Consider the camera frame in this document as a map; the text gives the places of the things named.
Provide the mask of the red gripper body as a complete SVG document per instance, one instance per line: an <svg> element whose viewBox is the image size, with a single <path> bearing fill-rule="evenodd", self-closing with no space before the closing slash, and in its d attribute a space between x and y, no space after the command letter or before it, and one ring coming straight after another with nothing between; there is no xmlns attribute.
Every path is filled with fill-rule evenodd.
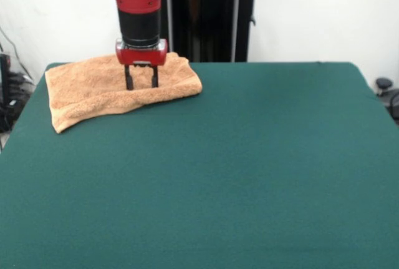
<svg viewBox="0 0 399 269"><path fill-rule="evenodd" d="M166 60L168 43L166 39L160 39L159 43L153 47L136 48L128 46L122 39L117 39L115 50L119 63L123 65L162 66Z"/></svg>

